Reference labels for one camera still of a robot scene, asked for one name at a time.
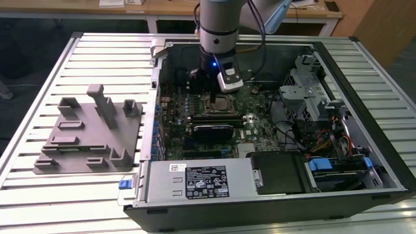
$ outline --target blue latch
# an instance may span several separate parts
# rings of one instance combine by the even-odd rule
[[[118,189],[132,189],[132,180],[130,179],[124,179],[120,180],[118,182]]]
[[[365,163],[366,168],[372,167],[372,161],[368,157],[364,158],[364,163]]]
[[[332,170],[332,165],[329,159],[326,158],[314,158],[308,162],[310,171],[316,170]]]

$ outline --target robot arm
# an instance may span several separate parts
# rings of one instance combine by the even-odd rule
[[[234,58],[240,23],[258,28],[248,1],[256,8],[260,7],[260,15],[265,15],[268,24],[274,24],[277,28],[290,0],[256,0],[254,2],[201,0],[200,2],[201,70],[208,79],[216,79],[222,93],[232,92],[242,86],[242,74]]]

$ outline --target green circuit board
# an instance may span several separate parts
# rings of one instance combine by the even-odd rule
[[[220,115],[221,112],[208,111],[208,95],[190,95],[186,91],[177,88],[170,95],[169,102],[164,106],[164,132],[166,157],[165,160],[189,159],[184,157],[186,152],[218,152],[221,158],[238,157],[237,144],[252,143],[256,151],[276,151],[278,145],[276,132],[273,131],[269,114],[266,111],[268,97],[265,91],[258,91],[258,87],[245,85],[237,94],[222,95],[228,107],[232,106],[229,113],[244,116],[244,125],[233,129],[232,139],[221,143],[196,143],[192,149],[186,147],[192,142],[190,128],[186,123],[188,117],[208,117]]]

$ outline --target slotted metal table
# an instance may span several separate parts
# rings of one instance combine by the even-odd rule
[[[120,201],[117,185],[124,176],[137,172],[137,166],[128,173],[74,175],[36,175],[32,168],[58,116],[57,103],[62,97],[76,97],[80,103],[90,103],[93,100],[85,94],[88,84],[104,84],[104,94],[113,102],[133,98],[146,111],[150,77],[156,75],[149,63],[152,39],[196,38],[184,34],[92,33],[74,34],[70,38],[0,158],[1,233],[145,233],[118,206],[133,200],[133,194],[126,192]],[[240,36],[240,39],[260,38]],[[353,42],[349,38],[278,36],[269,36],[268,40],[324,43],[414,174],[416,106],[360,42]],[[338,97],[329,79],[326,81]],[[137,149],[141,148],[141,136],[146,127],[144,124],[140,129]],[[409,199],[374,207],[345,219],[188,232],[270,234],[301,230],[308,234],[414,233],[414,217],[416,200]]]

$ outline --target power supply label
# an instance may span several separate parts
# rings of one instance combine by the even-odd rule
[[[225,166],[186,167],[185,186],[188,199],[229,197]]]

